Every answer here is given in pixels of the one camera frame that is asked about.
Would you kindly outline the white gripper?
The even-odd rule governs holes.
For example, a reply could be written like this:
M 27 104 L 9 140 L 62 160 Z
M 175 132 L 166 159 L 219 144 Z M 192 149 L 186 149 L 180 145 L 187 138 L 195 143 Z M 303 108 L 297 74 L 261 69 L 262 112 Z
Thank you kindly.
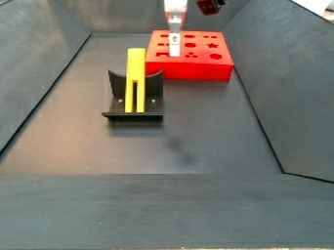
M 164 14 L 168 20 L 170 34 L 170 56 L 180 56 L 180 28 L 182 17 L 186 15 L 188 9 L 188 0 L 164 0 Z

